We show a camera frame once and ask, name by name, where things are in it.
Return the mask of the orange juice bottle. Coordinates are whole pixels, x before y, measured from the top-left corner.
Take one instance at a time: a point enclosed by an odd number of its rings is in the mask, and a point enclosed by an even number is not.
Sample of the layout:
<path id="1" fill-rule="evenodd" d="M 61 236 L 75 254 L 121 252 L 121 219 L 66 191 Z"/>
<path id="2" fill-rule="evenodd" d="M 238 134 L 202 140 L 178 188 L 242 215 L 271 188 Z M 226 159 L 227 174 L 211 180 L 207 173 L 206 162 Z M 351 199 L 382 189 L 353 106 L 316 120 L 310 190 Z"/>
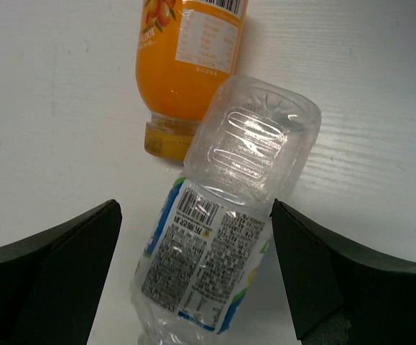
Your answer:
<path id="1" fill-rule="evenodd" d="M 145 150 L 181 162 L 218 87 L 234 74 L 247 1 L 143 1 L 137 88 Z"/>

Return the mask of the clear bottle white green label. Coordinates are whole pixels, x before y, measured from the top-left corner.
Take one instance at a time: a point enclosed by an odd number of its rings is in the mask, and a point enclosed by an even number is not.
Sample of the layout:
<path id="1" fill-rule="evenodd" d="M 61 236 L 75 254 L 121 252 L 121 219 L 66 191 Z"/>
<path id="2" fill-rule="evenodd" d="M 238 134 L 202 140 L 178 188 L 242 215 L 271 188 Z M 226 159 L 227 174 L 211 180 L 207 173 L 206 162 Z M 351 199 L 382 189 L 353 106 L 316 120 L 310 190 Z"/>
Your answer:
<path id="1" fill-rule="evenodd" d="M 140 344 L 215 344 L 228 330 L 320 124 L 299 93 L 242 75 L 219 87 L 137 264 Z"/>

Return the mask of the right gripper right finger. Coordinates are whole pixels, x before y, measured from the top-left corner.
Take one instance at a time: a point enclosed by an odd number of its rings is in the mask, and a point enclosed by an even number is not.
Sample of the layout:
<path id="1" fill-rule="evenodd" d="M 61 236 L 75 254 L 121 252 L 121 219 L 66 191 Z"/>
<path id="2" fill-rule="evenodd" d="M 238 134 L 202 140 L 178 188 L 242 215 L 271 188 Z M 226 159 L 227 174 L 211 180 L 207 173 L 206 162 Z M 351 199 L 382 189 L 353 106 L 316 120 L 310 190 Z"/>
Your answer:
<path id="1" fill-rule="evenodd" d="M 281 201 L 271 218 L 302 344 L 416 344 L 416 262 L 341 236 Z"/>

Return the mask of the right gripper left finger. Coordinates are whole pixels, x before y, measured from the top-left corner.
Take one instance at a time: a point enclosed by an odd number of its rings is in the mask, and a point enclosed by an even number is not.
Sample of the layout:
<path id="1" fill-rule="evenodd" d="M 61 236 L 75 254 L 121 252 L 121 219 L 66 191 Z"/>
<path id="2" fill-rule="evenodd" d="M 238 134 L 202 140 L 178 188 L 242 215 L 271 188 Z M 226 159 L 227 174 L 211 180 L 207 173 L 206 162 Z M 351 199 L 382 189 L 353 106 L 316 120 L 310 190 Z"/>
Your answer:
<path id="1" fill-rule="evenodd" d="M 86 344 L 121 228 L 109 200 L 0 247 L 0 344 Z"/>

